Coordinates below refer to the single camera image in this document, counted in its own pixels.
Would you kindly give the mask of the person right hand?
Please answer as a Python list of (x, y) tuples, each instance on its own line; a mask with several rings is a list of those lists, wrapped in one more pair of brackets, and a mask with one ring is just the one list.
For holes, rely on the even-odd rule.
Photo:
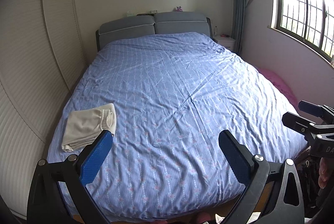
[(323, 201), (327, 197), (324, 189), (326, 188), (332, 173), (333, 173), (333, 159), (321, 158), (319, 163), (319, 178), (318, 178), (318, 184), (320, 187), (319, 201)]

